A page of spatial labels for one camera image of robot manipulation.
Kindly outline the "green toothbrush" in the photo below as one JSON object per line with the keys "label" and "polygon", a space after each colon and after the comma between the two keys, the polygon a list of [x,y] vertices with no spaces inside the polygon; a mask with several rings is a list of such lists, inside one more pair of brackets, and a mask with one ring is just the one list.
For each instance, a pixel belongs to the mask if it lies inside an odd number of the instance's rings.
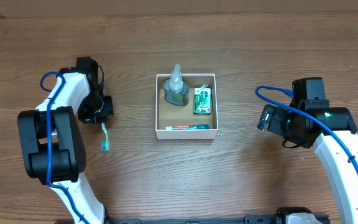
{"label": "green toothbrush", "polygon": [[101,150],[103,152],[109,151],[109,136],[108,136],[108,130],[106,128],[106,123],[101,123],[101,129],[105,135],[105,139],[101,142]]}

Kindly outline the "green white small packet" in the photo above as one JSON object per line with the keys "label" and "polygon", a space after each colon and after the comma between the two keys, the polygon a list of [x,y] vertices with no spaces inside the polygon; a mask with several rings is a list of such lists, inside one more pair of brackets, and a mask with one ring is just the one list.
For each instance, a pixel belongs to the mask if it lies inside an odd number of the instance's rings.
{"label": "green white small packet", "polygon": [[202,85],[194,89],[194,114],[210,114],[212,111],[212,91],[206,85]]}

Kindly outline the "clear purple liquid bottle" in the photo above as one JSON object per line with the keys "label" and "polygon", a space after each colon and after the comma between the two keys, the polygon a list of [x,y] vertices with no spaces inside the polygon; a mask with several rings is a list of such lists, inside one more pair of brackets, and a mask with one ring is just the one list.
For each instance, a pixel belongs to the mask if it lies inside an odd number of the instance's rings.
{"label": "clear purple liquid bottle", "polygon": [[186,106],[188,104],[190,87],[183,81],[179,64],[175,65],[169,79],[164,81],[163,89],[167,102],[176,106]]}

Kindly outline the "teal white small tube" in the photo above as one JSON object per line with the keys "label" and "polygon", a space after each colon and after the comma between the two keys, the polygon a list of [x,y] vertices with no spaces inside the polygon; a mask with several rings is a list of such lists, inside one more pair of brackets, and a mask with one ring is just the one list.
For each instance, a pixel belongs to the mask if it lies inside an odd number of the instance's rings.
{"label": "teal white small tube", "polygon": [[211,129],[209,124],[192,124],[192,125],[178,125],[167,126],[166,130],[196,130],[196,129]]}

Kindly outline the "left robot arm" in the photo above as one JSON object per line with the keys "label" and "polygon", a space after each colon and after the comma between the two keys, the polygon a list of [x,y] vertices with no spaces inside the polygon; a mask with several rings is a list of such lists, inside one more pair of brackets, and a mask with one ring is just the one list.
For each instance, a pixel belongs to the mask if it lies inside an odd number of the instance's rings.
{"label": "left robot arm", "polygon": [[47,72],[55,76],[46,99],[22,111],[17,125],[25,171],[62,200],[73,223],[111,223],[107,208],[96,198],[85,176],[86,149],[78,127],[99,124],[104,134],[113,113],[104,93],[104,71],[91,57],[78,57],[73,67]]}

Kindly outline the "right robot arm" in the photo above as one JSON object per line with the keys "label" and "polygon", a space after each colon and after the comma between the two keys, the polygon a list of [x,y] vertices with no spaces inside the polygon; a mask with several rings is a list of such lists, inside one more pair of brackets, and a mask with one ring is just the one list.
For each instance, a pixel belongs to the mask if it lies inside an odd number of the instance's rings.
{"label": "right robot arm", "polygon": [[332,107],[326,99],[321,77],[293,81],[292,88],[281,89],[291,98],[284,105],[255,94],[266,105],[257,127],[283,138],[282,146],[313,148],[329,179],[342,223],[358,223],[358,133],[351,112]]}

